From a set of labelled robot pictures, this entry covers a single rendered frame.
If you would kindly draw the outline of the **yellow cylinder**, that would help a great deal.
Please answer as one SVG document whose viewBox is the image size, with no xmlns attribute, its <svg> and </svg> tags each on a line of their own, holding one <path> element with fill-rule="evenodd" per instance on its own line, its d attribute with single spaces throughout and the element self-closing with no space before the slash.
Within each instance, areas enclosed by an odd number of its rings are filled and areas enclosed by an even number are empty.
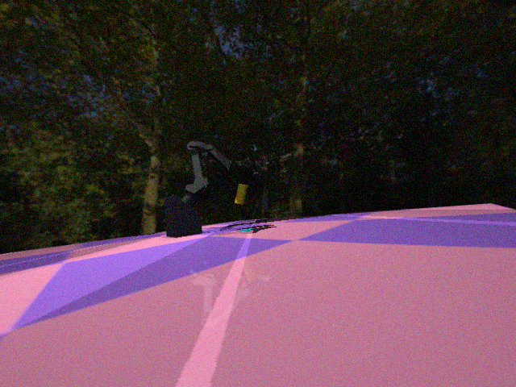
<svg viewBox="0 0 516 387">
<path fill-rule="evenodd" d="M 244 205 L 247 190 L 248 190 L 248 185 L 242 185 L 242 184 L 238 185 L 238 189 L 237 189 L 237 193 L 236 193 L 236 197 L 235 197 L 235 203 Z"/>
</svg>

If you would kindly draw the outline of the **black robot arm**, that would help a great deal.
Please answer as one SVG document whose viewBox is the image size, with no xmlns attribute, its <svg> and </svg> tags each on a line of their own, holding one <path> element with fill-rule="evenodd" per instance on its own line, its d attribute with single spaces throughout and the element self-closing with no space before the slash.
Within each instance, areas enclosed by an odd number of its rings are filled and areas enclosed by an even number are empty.
<svg viewBox="0 0 516 387">
<path fill-rule="evenodd" d="M 191 208 L 196 203 L 200 204 L 206 200 L 211 193 L 208 179 L 203 176 L 201 158 L 211 156 L 224 169 L 227 176 L 241 177 L 247 179 L 247 181 L 260 181 L 260 174 L 257 171 L 253 171 L 247 164 L 236 164 L 234 161 L 228 160 L 212 144 L 205 144 L 202 141 L 190 142 L 187 144 L 187 148 L 193 161 L 194 181 L 193 184 L 186 186 L 187 194 L 182 198 L 182 201 Z M 201 152 L 200 148 L 205 149 L 206 152 Z"/>
</svg>

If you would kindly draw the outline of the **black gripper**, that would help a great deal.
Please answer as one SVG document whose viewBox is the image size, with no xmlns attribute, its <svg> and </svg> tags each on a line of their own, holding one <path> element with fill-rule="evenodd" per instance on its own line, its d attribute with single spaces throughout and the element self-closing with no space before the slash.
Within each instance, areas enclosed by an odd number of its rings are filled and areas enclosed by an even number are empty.
<svg viewBox="0 0 516 387">
<path fill-rule="evenodd" d="M 263 193 L 264 182 L 252 181 L 252 180 L 248 180 L 247 182 L 246 181 L 247 181 L 247 179 L 244 179 L 241 177 L 233 177 L 233 176 L 227 177 L 227 174 L 217 173 L 215 183 L 214 183 L 214 188 L 224 190 L 224 187 L 226 184 L 226 188 L 225 188 L 226 191 L 237 192 L 239 184 L 248 185 L 248 190 L 247 190 L 246 195 L 260 198 Z"/>
</svg>

